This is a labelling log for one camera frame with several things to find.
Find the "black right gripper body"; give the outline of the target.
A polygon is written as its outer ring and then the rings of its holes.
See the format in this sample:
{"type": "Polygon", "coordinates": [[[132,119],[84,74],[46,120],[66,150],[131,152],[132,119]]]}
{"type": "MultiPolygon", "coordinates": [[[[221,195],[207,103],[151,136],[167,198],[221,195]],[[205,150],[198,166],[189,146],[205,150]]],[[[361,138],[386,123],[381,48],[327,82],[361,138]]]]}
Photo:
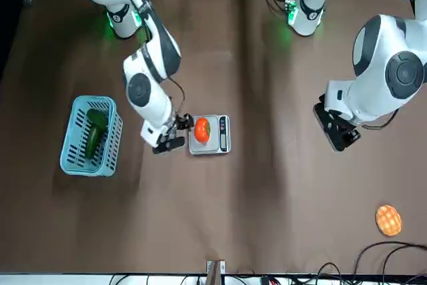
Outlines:
{"type": "Polygon", "coordinates": [[[177,134],[178,125],[179,114],[175,113],[161,126],[159,143],[180,144],[181,137],[177,134]]]}

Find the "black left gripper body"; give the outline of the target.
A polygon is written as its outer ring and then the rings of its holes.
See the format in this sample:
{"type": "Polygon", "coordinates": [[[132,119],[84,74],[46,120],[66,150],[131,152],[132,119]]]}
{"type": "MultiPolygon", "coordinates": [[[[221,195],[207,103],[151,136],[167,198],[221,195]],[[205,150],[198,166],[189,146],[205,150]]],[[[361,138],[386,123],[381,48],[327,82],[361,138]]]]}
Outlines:
{"type": "Polygon", "coordinates": [[[319,102],[314,105],[314,114],[334,151],[342,152],[361,138],[360,132],[356,126],[342,119],[339,112],[330,113],[324,107],[325,94],[321,95],[319,102]]]}

